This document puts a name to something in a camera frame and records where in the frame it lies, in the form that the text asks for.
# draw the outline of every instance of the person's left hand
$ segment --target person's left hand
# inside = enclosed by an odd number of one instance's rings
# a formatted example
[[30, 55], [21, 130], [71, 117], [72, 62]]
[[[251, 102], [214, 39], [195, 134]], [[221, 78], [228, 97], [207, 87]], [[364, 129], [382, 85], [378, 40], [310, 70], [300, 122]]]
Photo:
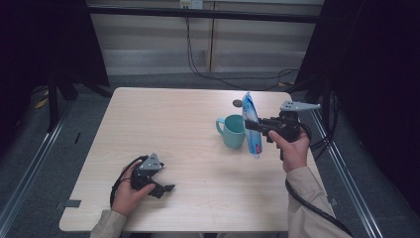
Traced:
[[151, 192], [155, 185], [150, 183], [140, 190], [134, 190], [130, 184], [130, 178], [132, 175], [133, 168], [138, 164], [134, 163], [126, 171], [121, 183], [118, 186], [117, 192], [115, 193], [114, 203], [112, 204], [111, 210], [116, 211], [126, 217], [129, 217], [132, 211], [138, 206], [139, 202], [143, 197], [147, 196]]

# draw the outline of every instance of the mug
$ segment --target mug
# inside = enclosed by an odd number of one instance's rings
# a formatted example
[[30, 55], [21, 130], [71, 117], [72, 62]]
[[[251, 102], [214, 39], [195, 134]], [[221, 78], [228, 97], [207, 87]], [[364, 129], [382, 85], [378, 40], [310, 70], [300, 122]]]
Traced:
[[241, 115], [230, 115], [216, 120], [217, 131], [222, 135], [225, 145], [232, 149], [239, 149], [245, 139], [244, 119]]

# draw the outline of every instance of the mug handle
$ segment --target mug handle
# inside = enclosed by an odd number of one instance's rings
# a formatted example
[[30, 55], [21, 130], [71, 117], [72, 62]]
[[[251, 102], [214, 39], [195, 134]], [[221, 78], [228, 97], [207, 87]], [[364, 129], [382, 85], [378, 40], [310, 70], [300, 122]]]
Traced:
[[217, 118], [216, 120], [216, 128], [220, 135], [223, 136], [223, 130], [220, 128], [220, 123], [225, 124], [225, 118]]

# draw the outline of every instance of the wall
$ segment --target wall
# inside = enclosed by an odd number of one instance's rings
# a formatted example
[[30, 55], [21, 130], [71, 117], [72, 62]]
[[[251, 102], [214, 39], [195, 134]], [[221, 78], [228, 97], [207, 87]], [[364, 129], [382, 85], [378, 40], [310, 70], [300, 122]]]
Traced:
[[[179, 1], [173, 0], [87, 3], [179, 8]], [[296, 15], [318, 15], [321, 7], [319, 0], [204, 2], [207, 10]], [[97, 14], [91, 18], [108, 74], [191, 71], [185, 19]], [[199, 71], [278, 71], [300, 66], [314, 24], [189, 19], [189, 27], [192, 58]]]

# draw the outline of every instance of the beige sleeve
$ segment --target beige sleeve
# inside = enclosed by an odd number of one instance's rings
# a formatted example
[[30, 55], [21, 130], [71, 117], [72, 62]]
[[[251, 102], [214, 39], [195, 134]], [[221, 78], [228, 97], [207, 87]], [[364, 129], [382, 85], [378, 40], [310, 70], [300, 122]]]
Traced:
[[127, 217], [112, 211], [103, 210], [101, 219], [93, 227], [90, 238], [118, 238], [126, 223]]
[[[328, 203], [327, 194], [308, 167], [299, 168], [287, 173], [287, 180], [293, 190], [303, 199], [334, 216], [331, 206]], [[350, 237], [336, 225], [310, 211], [291, 196], [289, 196], [288, 205], [288, 227], [289, 238]]]

